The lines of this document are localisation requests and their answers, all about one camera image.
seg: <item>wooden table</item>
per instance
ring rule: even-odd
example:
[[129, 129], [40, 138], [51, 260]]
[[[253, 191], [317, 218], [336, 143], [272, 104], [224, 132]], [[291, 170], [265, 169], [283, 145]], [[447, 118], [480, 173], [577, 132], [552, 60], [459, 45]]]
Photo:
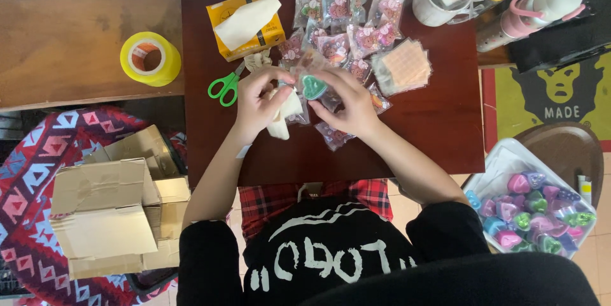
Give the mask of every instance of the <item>wooden table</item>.
[[[183, 53], [180, 0], [0, 0], [0, 111], [184, 94], [129, 79], [118, 54], [139, 31], [155, 31]], [[480, 67], [506, 64], [504, 49]]]
[[[240, 60], [226, 62], [214, 40], [205, 6], [221, 1], [182, 0], [191, 185], [199, 182], [233, 125], [237, 110], [236, 106], [222, 107], [218, 99], [207, 96], [213, 80], [228, 75], [240, 64]], [[290, 34], [294, 0], [279, 1], [284, 4], [278, 11], [282, 27]], [[390, 99], [393, 107], [380, 116], [382, 121], [448, 173], [483, 171], [473, 23], [427, 27], [416, 20], [411, 6], [406, 6], [400, 28], [429, 50], [434, 72], [426, 88], [394, 95]], [[277, 49], [272, 53], [279, 56]], [[320, 122], [311, 110], [310, 121]], [[289, 126], [289, 133], [287, 141], [270, 137], [266, 130], [259, 134], [244, 160], [238, 185], [393, 177], [384, 161], [358, 139], [332, 152], [313, 126]]]

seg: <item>yellow poster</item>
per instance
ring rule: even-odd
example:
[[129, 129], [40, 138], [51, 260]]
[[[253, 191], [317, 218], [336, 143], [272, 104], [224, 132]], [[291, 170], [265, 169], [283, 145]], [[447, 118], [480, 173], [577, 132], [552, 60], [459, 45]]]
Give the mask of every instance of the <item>yellow poster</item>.
[[611, 53], [566, 68], [495, 71], [498, 138], [555, 122], [580, 122], [611, 140]]

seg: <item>red plaid pants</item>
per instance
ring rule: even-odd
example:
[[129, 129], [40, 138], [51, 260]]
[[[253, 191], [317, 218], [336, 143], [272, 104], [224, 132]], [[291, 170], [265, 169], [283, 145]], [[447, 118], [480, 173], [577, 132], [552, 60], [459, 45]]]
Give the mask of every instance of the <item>red plaid pants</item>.
[[[247, 243], [271, 219], [297, 203], [300, 187], [299, 184], [271, 184], [238, 188], [242, 206], [242, 233]], [[318, 197], [327, 196], [347, 196], [379, 216], [392, 220], [386, 178], [325, 182]], [[306, 189], [301, 197], [311, 196]]]

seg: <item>green scissors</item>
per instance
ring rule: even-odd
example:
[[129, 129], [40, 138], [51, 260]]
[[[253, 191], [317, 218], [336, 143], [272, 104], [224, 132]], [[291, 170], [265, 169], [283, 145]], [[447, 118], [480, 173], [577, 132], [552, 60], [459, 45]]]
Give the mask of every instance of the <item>green scissors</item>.
[[[212, 84], [210, 84], [210, 86], [208, 87], [208, 95], [211, 98], [220, 98], [221, 106], [223, 107], [231, 106], [235, 102], [235, 100], [238, 99], [238, 81], [240, 80], [240, 74], [242, 73], [242, 71], [244, 71], [245, 66], [246, 63], [242, 61], [242, 63], [240, 64], [240, 66], [238, 66], [235, 72], [230, 73], [226, 77], [214, 80], [214, 82], [212, 82]], [[218, 93], [212, 94], [212, 88], [217, 83], [223, 83], [223, 88]], [[229, 92], [229, 90], [233, 90], [233, 99], [225, 103], [225, 95]]]

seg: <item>pink handle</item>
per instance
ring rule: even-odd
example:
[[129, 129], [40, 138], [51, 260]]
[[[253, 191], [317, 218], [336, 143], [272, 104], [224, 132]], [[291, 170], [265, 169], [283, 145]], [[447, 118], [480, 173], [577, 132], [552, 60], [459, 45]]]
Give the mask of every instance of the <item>pink handle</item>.
[[545, 15], [541, 13], [540, 11], [528, 11], [528, 10], [518, 9], [516, 8], [517, 1], [518, 0], [511, 0], [511, 3], [509, 3], [509, 10], [511, 10], [512, 13], [520, 15], [520, 16], [536, 17], [538, 19], [542, 18]]
[[577, 9], [575, 9], [572, 12], [564, 15], [564, 17], [562, 17], [562, 21], [566, 21], [566, 20], [574, 18], [575, 16], [579, 15], [579, 13], [584, 11], [584, 9], [585, 9], [585, 5], [584, 4], [578, 6]]

